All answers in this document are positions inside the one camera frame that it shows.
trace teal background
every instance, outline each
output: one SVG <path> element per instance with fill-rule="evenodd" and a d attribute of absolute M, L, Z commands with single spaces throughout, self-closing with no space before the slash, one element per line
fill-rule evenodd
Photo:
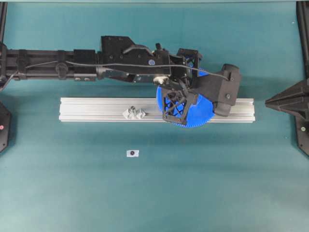
<path fill-rule="evenodd" d="M 0 232 L 308 230 L 309 159 L 294 119 L 264 107 L 304 78 L 295 2 L 9 3 L 8 48 L 98 50 L 101 35 L 198 49 L 210 71 L 238 65 L 256 122 L 61 123 L 60 97 L 154 97 L 155 86 L 13 81 L 0 93 L 13 114 Z M 129 149 L 140 157 L 126 158 Z"/>

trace black metal frame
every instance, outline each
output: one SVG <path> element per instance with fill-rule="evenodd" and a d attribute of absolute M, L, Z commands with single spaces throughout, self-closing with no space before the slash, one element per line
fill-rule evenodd
<path fill-rule="evenodd" d="M 7 2 L 0 2 L 0 43 L 3 42 Z M 11 113 L 0 103 L 0 152 L 8 146 Z"/>

